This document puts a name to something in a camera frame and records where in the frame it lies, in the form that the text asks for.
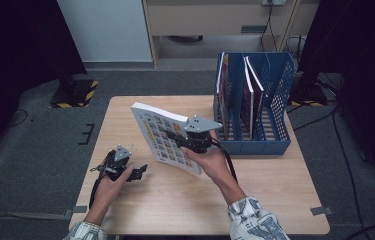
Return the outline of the black curtain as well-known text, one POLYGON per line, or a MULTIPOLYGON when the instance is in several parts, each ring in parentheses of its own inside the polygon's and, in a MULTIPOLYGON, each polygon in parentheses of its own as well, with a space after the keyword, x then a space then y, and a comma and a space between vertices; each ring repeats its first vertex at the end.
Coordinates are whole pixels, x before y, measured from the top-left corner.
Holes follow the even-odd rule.
POLYGON ((344 77, 344 112, 365 157, 375 162, 375 0, 320 0, 298 70, 299 96, 320 73, 344 77))
POLYGON ((57 0, 0 0, 0 135, 24 91, 84 71, 57 0))

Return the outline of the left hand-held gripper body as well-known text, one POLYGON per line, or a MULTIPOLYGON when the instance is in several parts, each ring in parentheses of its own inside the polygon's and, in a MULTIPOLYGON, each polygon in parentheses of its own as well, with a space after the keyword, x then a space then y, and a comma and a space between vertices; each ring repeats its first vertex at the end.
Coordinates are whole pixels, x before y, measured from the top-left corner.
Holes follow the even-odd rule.
POLYGON ((127 169, 127 163, 132 153, 119 144, 111 150, 102 164, 100 177, 108 176, 112 181, 116 181, 121 174, 127 169))

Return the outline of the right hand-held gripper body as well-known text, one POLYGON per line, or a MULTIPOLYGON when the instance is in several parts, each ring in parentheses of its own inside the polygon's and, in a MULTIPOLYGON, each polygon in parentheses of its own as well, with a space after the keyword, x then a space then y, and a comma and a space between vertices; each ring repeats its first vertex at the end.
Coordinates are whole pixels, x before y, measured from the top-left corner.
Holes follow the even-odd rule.
POLYGON ((187 142, 188 149, 195 153, 206 153, 207 149, 212 145, 210 131, 222 127, 223 125, 219 122, 195 115, 183 128, 186 133, 184 136, 186 140, 183 142, 187 142))

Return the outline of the light wooden desk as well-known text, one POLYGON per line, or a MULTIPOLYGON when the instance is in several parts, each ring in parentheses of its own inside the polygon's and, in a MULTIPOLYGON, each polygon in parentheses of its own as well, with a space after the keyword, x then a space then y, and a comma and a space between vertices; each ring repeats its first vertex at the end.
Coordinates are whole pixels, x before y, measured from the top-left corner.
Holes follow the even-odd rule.
POLYGON ((287 0, 262 6, 262 0, 142 0, 152 62, 159 64, 163 37, 240 35, 243 25, 265 25, 266 51, 281 51, 292 36, 306 35, 321 0, 287 0))

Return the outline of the person's right hand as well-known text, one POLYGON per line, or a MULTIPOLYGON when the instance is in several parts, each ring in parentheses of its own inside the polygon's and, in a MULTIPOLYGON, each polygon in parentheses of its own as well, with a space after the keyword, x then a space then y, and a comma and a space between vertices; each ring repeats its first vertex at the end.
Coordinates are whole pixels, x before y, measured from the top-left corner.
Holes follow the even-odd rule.
POLYGON ((220 188, 231 188, 236 184, 221 149, 215 148, 199 154, 187 147, 181 147, 183 154, 198 163, 206 175, 220 188))

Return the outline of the purple magazine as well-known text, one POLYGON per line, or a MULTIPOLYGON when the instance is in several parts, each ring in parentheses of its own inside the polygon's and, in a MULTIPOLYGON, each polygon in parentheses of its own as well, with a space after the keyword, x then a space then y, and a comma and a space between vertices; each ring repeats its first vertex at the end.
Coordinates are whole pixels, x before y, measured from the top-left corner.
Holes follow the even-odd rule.
POLYGON ((245 58, 246 58, 246 62, 247 62, 248 70, 249 70, 250 82, 254 91, 253 104, 252 104, 253 115, 251 119, 251 122, 253 123, 253 130, 252 130, 253 137, 251 140, 253 140, 256 138, 256 128, 258 125, 258 117, 261 111, 261 103, 263 99, 264 88, 259 80, 258 74, 255 71, 255 68, 253 67, 250 61, 250 58, 248 56, 246 56, 245 58))
POLYGON ((244 63, 244 84, 242 92, 242 102, 241 102, 241 120, 245 127, 245 137, 251 140, 253 137, 253 123, 251 122, 253 115, 253 87, 250 82, 249 70, 246 62, 246 58, 243 58, 244 63))

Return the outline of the white book with colourful pictures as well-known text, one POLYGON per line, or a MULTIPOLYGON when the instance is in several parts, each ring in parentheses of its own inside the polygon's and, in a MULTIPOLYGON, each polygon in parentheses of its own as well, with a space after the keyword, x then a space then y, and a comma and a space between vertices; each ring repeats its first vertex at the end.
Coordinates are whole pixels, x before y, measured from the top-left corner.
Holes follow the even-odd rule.
POLYGON ((164 132, 168 130, 185 136, 183 128, 189 121, 187 116, 140 102, 135 102, 131 106, 131 110, 155 160, 196 175, 202 173, 202 168, 196 162, 188 159, 164 132))

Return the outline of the stand base with hazard stripes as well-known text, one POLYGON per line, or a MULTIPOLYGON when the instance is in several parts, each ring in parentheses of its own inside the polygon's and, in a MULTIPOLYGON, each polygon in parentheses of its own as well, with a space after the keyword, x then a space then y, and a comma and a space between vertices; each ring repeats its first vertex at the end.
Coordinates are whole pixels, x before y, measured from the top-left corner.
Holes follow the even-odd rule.
POLYGON ((90 103, 97 85, 98 81, 94 79, 75 79, 73 76, 60 79, 58 88, 50 100, 50 107, 86 107, 90 103))
POLYGON ((297 83, 294 83, 287 101, 289 106, 325 106, 328 99, 319 84, 315 84, 307 92, 300 92, 297 83))

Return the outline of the white power strip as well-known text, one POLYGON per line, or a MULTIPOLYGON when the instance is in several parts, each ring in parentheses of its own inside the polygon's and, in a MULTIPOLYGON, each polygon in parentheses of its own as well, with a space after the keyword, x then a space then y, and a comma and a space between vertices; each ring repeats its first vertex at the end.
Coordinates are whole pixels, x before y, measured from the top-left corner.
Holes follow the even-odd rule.
POLYGON ((287 0, 262 0, 262 6, 284 6, 287 0))

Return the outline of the grey label on desk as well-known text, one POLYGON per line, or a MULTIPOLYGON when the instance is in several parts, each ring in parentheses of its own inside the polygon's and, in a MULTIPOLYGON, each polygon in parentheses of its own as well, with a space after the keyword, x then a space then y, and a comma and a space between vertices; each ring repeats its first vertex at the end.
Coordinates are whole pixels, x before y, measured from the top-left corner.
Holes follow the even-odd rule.
POLYGON ((262 34, 266 32, 265 25, 243 25, 240 32, 242 34, 262 34))

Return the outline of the blue plastic file rack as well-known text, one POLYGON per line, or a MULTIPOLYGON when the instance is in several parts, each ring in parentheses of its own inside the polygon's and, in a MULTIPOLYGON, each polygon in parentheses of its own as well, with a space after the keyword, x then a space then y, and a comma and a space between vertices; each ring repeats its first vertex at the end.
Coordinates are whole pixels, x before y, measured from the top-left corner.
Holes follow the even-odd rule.
MULTIPOLYGON (((227 53, 229 55, 229 139, 223 139, 223 127, 217 131, 223 148, 232 155, 282 155, 290 144, 284 114, 295 72, 293 59, 286 52, 227 53), (264 88, 258 117, 256 138, 245 137, 241 120, 244 84, 243 58, 248 56, 264 88)), ((214 94, 214 119, 221 122, 217 97, 217 78, 221 53, 218 56, 214 94)))

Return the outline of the person's left hand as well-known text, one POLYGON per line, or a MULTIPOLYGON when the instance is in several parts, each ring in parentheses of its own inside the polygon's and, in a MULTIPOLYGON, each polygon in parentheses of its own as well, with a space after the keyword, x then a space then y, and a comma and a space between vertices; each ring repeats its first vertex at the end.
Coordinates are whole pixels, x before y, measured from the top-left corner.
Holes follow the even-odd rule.
POLYGON ((109 207, 122 190, 123 185, 130 177, 132 171, 133 167, 129 166, 115 181, 112 181, 108 176, 104 176, 101 179, 96 190, 93 206, 90 210, 91 213, 95 214, 97 219, 105 216, 109 207))

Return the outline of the black book with red print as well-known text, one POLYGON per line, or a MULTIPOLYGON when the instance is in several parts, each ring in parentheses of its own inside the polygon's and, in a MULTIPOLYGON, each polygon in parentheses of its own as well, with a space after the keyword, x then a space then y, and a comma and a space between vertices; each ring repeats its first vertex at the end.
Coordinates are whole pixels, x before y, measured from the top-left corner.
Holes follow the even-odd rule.
POLYGON ((230 116, 229 116, 229 55, 221 53, 220 66, 217 78, 217 97, 218 107, 223 124, 223 139, 228 140, 230 134, 230 116))

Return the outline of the white panel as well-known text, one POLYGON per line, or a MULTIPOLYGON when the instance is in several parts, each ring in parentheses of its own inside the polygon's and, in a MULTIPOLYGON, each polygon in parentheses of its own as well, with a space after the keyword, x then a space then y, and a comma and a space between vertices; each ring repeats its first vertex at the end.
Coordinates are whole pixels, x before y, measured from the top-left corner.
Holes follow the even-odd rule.
POLYGON ((151 62, 142 0, 57 0, 83 62, 151 62))

